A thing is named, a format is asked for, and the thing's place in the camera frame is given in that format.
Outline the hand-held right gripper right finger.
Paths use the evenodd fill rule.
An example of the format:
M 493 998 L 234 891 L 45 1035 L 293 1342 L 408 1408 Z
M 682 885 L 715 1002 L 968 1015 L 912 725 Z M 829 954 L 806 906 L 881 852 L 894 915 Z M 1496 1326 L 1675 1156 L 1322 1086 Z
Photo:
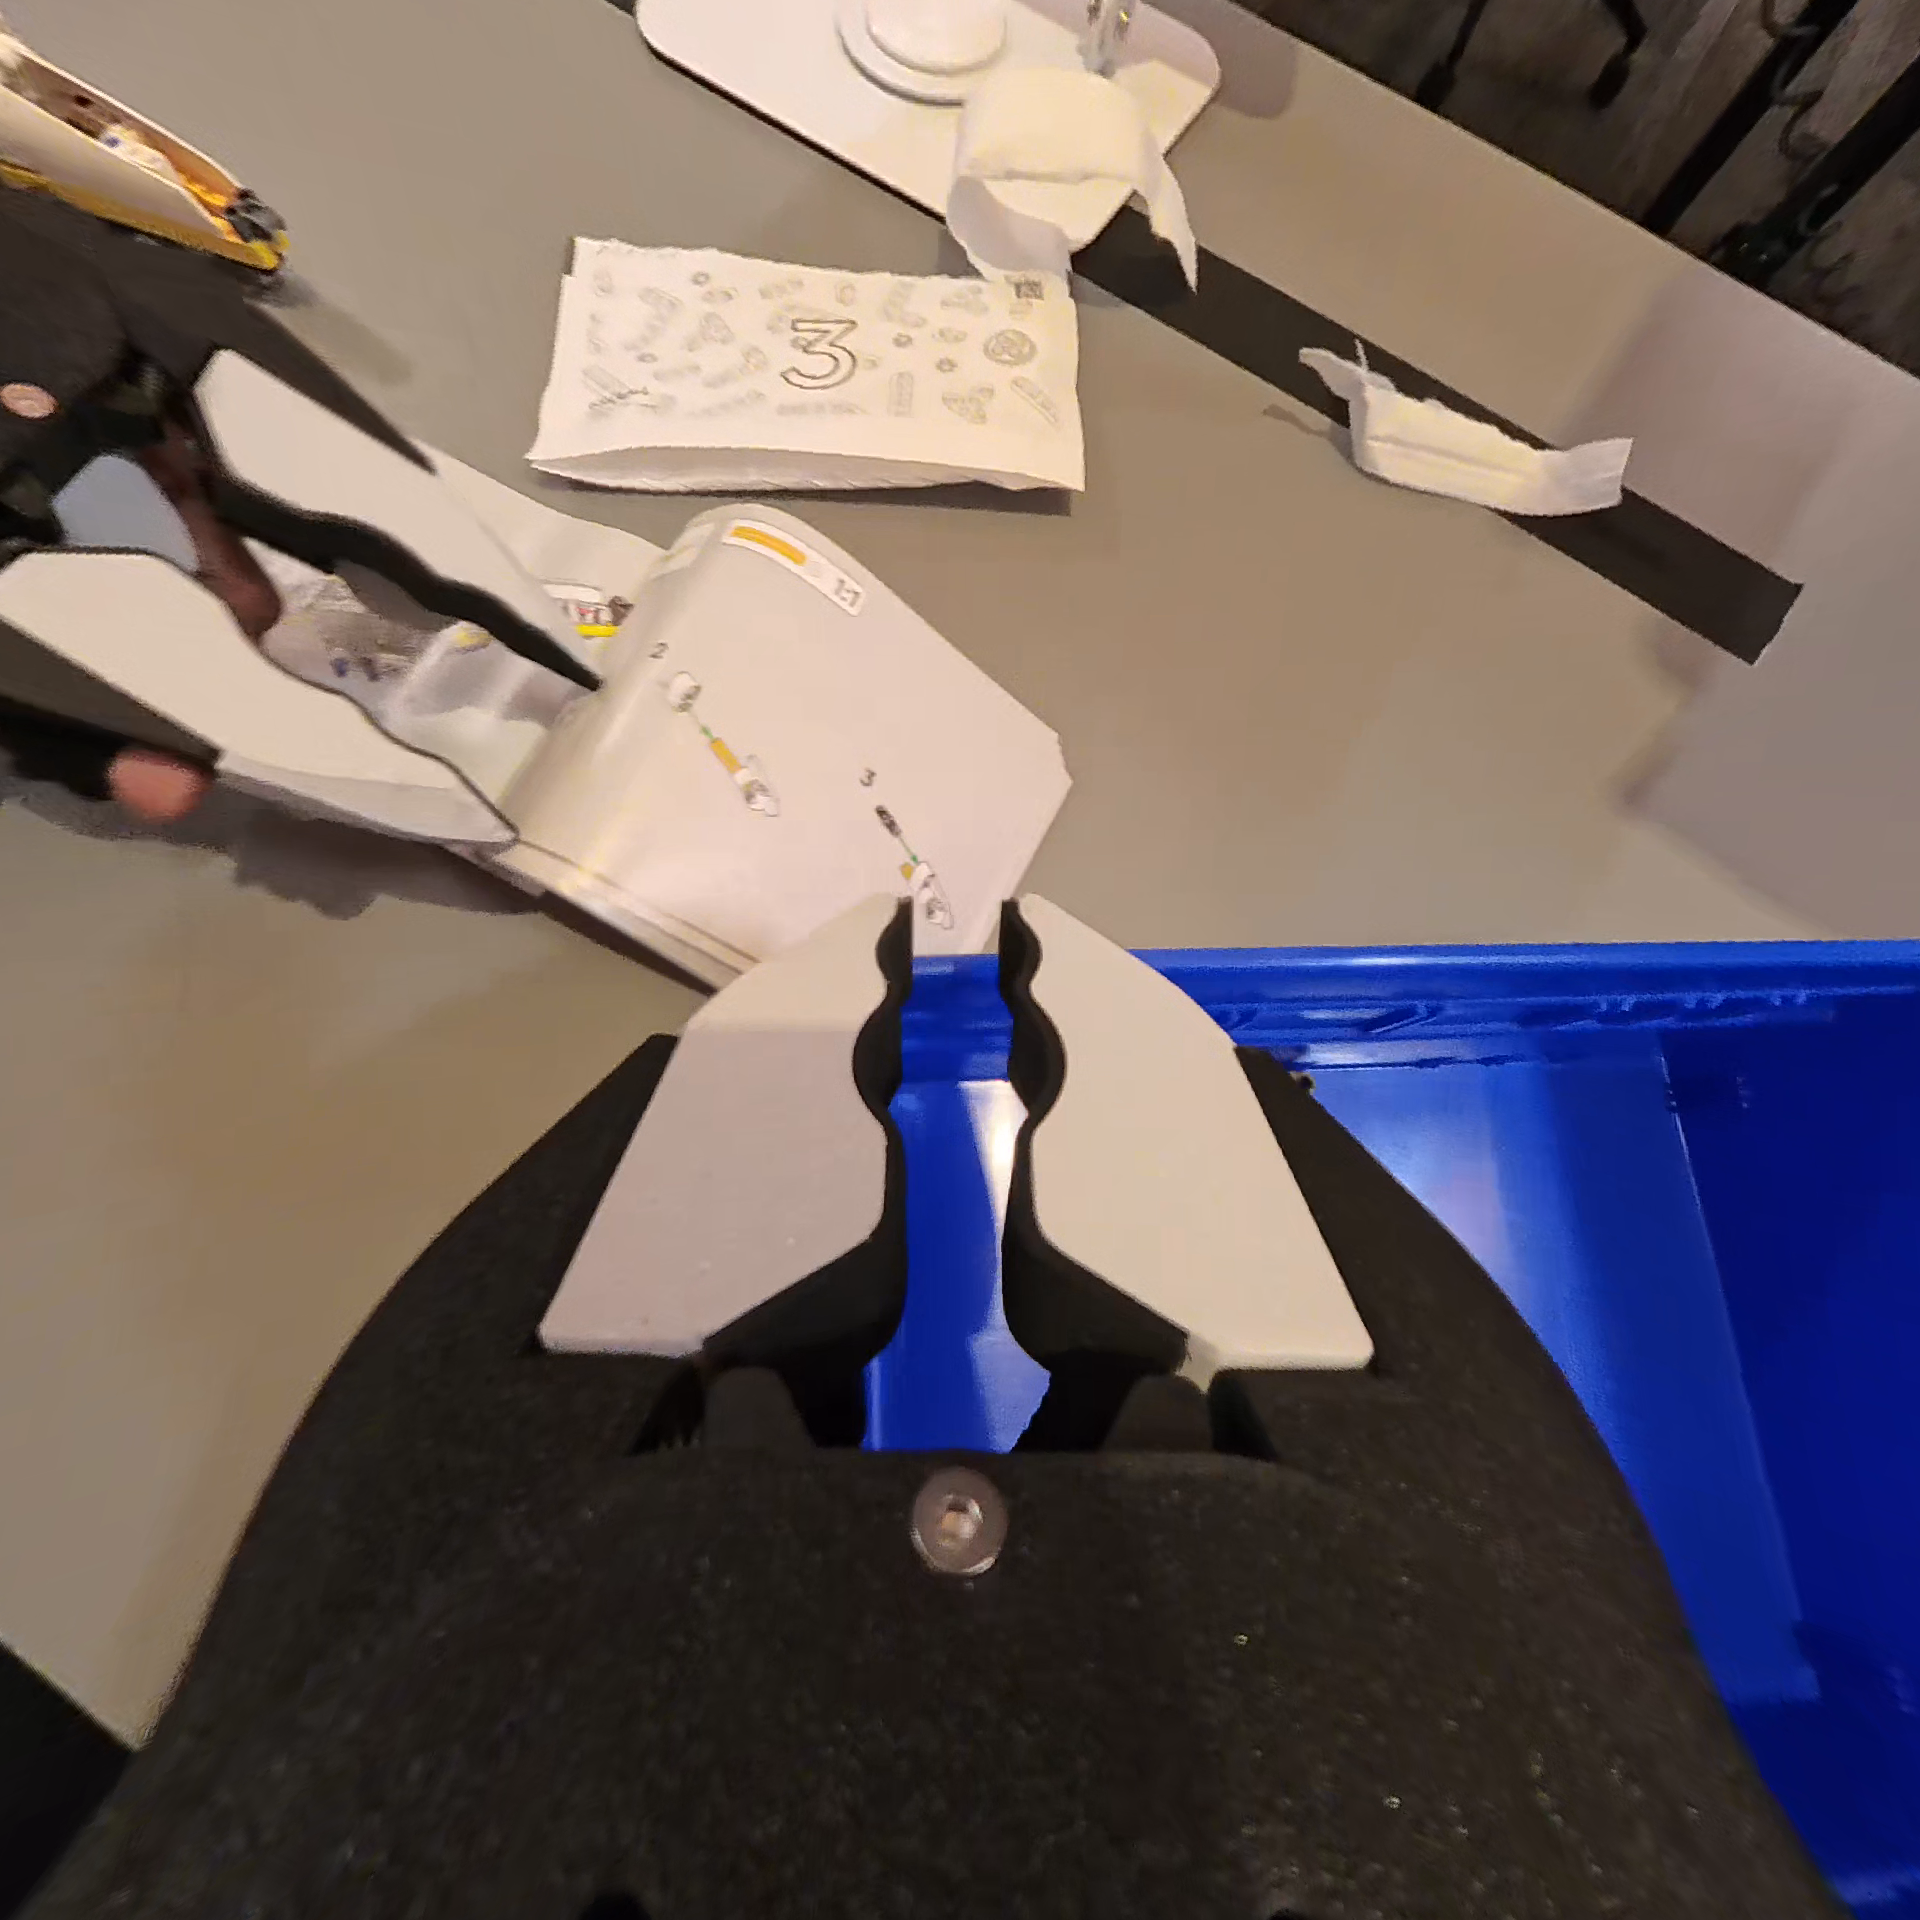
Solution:
M 1360 1373 L 1371 1331 L 1229 1035 L 1056 906 L 1003 906 L 1023 1126 L 1003 1312 L 1062 1373 Z

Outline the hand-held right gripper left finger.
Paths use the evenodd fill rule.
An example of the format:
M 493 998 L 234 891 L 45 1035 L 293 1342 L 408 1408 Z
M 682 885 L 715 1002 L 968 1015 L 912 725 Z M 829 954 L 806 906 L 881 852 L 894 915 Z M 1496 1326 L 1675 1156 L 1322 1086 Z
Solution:
M 717 990 L 542 1316 L 558 1356 L 867 1362 L 905 1309 L 905 899 L 867 899 Z

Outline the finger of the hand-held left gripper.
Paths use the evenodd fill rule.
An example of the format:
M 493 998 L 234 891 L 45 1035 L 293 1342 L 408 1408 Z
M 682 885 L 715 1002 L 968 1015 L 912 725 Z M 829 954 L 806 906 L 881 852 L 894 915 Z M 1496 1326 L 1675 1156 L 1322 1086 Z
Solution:
M 391 617 L 462 622 L 576 689 L 600 687 L 555 599 L 416 446 L 362 430 L 234 351 L 192 383 L 192 416 L 216 494 L 252 538 L 367 585 Z
M 454 769 L 281 671 L 156 556 L 54 548 L 3 566 L 3 695 L 204 760 L 238 794 L 313 821 L 487 852 L 517 842 Z

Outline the white instruction booklet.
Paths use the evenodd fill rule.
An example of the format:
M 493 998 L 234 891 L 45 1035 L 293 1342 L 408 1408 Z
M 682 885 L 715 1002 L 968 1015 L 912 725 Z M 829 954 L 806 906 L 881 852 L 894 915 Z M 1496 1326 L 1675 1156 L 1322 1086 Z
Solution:
M 864 899 L 912 907 L 917 954 L 991 945 L 1067 799 L 1063 751 L 901 593 L 778 507 L 705 511 L 653 544 L 440 472 L 570 622 L 598 692 L 253 548 L 281 593 L 267 661 L 442 760 L 510 831 L 423 846 L 708 987 Z

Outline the person's left hand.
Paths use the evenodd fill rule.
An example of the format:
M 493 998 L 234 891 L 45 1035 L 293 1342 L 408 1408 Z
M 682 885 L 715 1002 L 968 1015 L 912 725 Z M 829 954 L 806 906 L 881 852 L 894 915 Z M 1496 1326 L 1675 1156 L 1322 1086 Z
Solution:
M 3 760 L 27 782 L 54 785 L 87 805 L 118 805 L 156 825 L 199 811 L 216 785 L 192 760 L 11 707 L 3 707 Z

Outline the yellow-edged toy box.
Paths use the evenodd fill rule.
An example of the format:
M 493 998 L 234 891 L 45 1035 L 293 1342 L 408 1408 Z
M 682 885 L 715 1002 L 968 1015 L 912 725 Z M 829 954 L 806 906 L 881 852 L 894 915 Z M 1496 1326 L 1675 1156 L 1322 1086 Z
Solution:
M 274 277 L 284 220 L 223 163 L 39 60 L 3 25 L 3 182 Z

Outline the blue plastic bin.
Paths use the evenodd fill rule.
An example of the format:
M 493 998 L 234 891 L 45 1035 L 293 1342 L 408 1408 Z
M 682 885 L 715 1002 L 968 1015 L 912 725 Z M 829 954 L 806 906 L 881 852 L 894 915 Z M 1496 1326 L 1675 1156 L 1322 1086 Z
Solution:
M 1154 954 L 1373 1373 L 1063 1522 L 940 1918 L 1915 1918 L 1915 954 Z

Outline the white printed paper bag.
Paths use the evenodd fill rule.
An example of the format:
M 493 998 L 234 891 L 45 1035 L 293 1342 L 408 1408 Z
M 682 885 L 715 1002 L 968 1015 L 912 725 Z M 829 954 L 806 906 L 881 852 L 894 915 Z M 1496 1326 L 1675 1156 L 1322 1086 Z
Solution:
M 576 238 L 527 468 L 612 494 L 1081 494 L 1063 277 Z

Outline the torn white paper piece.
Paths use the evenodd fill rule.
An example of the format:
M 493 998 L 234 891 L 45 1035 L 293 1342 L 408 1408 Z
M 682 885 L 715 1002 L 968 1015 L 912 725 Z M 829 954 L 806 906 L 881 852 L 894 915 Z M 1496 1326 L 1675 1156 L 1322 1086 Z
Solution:
M 1623 503 L 1629 437 L 1534 446 L 1437 400 L 1405 395 L 1360 351 L 1299 351 L 1299 362 L 1345 406 L 1350 468 L 1377 483 L 1522 521 Z

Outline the crumpled torn white paper bag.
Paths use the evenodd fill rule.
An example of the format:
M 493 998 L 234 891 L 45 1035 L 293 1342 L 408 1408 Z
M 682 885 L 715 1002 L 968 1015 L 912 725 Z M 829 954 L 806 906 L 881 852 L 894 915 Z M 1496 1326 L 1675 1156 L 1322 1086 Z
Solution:
M 1140 103 L 1085 69 L 1011 69 L 955 120 L 945 232 L 983 277 L 1067 277 L 1126 207 L 1197 288 L 1189 204 Z

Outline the black tape strip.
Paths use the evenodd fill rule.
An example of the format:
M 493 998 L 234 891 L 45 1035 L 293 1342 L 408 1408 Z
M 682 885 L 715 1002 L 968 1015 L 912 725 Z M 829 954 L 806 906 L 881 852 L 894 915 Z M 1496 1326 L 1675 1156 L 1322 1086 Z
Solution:
M 1117 214 L 1081 247 L 1074 273 L 1327 421 L 1343 419 L 1343 406 L 1299 362 L 1303 351 L 1332 351 L 1349 361 L 1363 355 L 1405 395 L 1441 401 L 1528 446 L 1546 451 L 1546 441 L 1519 421 L 1503 419 L 1479 400 L 1332 323 L 1332 318 L 1213 253 L 1197 253 L 1197 288 L 1189 288 L 1173 247 L 1152 238 L 1146 216 L 1135 208 Z M 1761 664 L 1801 593 L 1801 585 L 1748 560 L 1637 490 L 1623 490 L 1615 507 L 1583 516 L 1523 521 L 1508 513 L 1508 521 L 1740 664 Z

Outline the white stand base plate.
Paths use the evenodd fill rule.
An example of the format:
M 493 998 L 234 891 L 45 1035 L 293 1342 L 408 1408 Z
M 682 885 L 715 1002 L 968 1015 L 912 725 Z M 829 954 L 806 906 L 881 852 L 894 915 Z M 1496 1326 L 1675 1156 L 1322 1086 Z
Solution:
M 665 66 L 749 109 L 852 174 L 922 214 L 945 214 L 964 103 L 1003 69 L 1074 69 L 1088 5 L 995 5 L 995 60 L 931 73 L 894 60 L 867 25 L 867 5 L 633 5 L 636 33 Z M 1113 80 L 1141 109 L 1162 154 L 1221 86 L 1208 41 L 1189 24 L 1124 5 Z M 1121 208 L 1121 189 L 1071 185 L 1056 226 L 1081 238 Z

